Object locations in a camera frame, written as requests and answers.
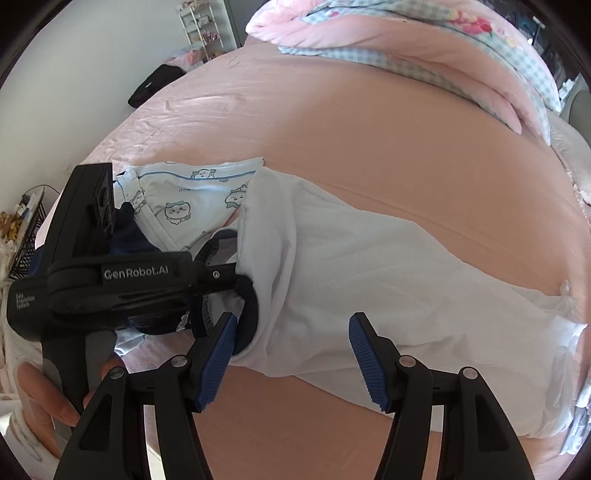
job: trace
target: pink bed sheet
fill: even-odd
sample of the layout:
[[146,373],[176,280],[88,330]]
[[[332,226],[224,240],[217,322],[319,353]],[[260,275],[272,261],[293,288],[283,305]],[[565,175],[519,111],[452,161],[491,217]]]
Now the pink bed sheet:
[[[86,162],[113,162],[117,173],[257,156],[357,208],[417,222],[501,280],[546,294],[569,280],[588,319],[591,235],[554,153],[466,100],[370,66],[248,44],[155,95]],[[152,338],[125,360],[156,367],[189,343]],[[370,479],[390,425],[296,378],[243,368],[229,368],[196,421],[220,480]],[[439,435],[431,440],[426,479],[437,468]],[[557,456],[560,442],[524,439],[538,480],[570,462]]]

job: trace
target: black bag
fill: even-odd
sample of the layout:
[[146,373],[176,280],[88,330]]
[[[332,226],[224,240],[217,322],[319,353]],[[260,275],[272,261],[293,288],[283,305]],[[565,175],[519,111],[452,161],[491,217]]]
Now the black bag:
[[146,78],[146,80],[138,87],[134,94],[129,97],[127,103],[133,108],[137,108],[150,98],[153,94],[166,87],[169,83],[173,83],[185,74],[181,67],[174,67],[172,65],[161,65],[154,72]]

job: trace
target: sleeve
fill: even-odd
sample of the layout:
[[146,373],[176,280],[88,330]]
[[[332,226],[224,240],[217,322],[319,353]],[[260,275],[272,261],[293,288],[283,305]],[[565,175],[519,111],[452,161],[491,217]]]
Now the sleeve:
[[12,376],[14,366],[23,360],[41,362],[39,344],[18,337],[6,320],[8,287],[2,289],[0,310],[0,432],[14,456],[33,480],[51,480],[58,460],[37,440],[27,426]]
[[58,460],[47,451],[29,429],[21,406],[12,412],[4,439],[31,479],[53,479]]

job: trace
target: white garment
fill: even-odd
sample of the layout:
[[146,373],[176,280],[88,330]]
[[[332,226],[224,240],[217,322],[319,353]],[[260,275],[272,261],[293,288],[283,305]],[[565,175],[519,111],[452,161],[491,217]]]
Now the white garment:
[[[41,344],[23,339],[10,328],[6,317],[8,286],[0,290],[0,296],[0,433],[4,435],[14,456],[32,479],[51,480],[58,460],[29,429],[22,413],[21,399],[14,378],[14,369],[21,362],[29,362],[41,368]],[[115,352],[118,355],[125,355],[144,338],[144,335],[135,329],[117,333]]]
[[254,282],[259,324],[234,365],[298,375],[376,409],[348,339],[350,316],[365,312],[403,355],[449,372],[478,369],[518,435],[551,436],[571,420],[585,327],[567,318],[575,300],[486,275],[414,222],[261,168],[240,209],[236,272]]
[[174,162],[129,167],[114,178],[115,207],[133,205],[148,242],[162,251],[199,252],[242,203],[262,158],[196,167]]

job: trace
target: cable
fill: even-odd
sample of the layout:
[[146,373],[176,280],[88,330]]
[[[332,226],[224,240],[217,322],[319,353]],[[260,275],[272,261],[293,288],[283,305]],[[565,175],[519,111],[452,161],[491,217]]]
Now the cable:
[[52,187],[51,185],[48,185],[47,183],[41,183],[39,185],[35,185],[34,187],[31,187],[30,189],[28,189],[25,193],[23,193],[23,195],[26,195],[27,193],[29,193],[32,189],[36,189],[37,187],[49,187],[51,190],[53,190],[54,192],[56,192],[58,195],[60,194],[60,192],[57,191],[57,189],[55,187]]

